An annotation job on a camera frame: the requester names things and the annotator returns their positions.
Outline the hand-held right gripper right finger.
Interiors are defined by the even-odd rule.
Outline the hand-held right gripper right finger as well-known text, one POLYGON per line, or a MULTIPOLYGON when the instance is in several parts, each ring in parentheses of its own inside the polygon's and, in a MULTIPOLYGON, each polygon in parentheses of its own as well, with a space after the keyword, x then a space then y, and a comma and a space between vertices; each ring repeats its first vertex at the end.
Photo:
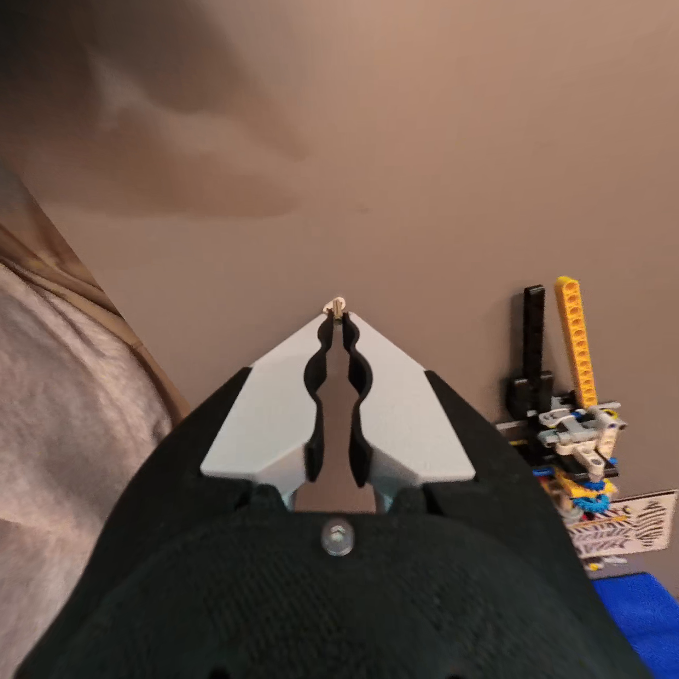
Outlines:
POLYGON ((426 369, 356 313, 343 315, 348 379, 356 391, 350 468, 378 513, 404 488, 474 480, 476 472, 426 369))

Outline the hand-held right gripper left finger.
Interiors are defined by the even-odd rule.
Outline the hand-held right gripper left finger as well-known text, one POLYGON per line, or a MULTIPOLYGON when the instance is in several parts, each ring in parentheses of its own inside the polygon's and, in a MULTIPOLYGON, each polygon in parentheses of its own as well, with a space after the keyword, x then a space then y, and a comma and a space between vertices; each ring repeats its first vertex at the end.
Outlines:
POLYGON ((249 368, 243 386, 200 465, 205 477, 273 486, 288 510, 323 465, 327 352, 335 322, 322 313, 249 368))

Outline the partly built lego model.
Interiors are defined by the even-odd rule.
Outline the partly built lego model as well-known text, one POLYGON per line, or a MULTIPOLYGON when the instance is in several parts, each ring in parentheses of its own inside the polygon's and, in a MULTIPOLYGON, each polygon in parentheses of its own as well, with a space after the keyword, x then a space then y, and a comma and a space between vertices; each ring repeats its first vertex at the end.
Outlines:
POLYGON ((510 420, 497 429, 528 463, 563 522, 575 526, 612 509, 615 447, 626 422, 619 405, 599 401, 579 281, 560 276, 554 292, 573 389, 559 394, 544 366, 547 290, 526 287, 519 369, 505 386, 510 420))

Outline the zebra striped sticker sheet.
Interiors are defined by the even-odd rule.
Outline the zebra striped sticker sheet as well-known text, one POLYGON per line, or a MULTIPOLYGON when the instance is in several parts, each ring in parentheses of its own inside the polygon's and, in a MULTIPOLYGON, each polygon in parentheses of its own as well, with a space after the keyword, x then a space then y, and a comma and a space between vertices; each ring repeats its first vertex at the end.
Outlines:
POLYGON ((672 538, 676 489, 612 501, 604 513, 566 524, 578 558, 590 573, 627 564, 629 556, 662 551, 672 538))

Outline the blue plastic bin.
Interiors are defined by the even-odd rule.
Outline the blue plastic bin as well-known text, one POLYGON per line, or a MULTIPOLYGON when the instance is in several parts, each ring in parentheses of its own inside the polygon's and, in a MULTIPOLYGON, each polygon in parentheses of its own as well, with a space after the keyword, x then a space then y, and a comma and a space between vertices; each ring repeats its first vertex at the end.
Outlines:
POLYGON ((678 677, 678 602, 650 573, 596 579, 608 613, 655 678, 678 677))

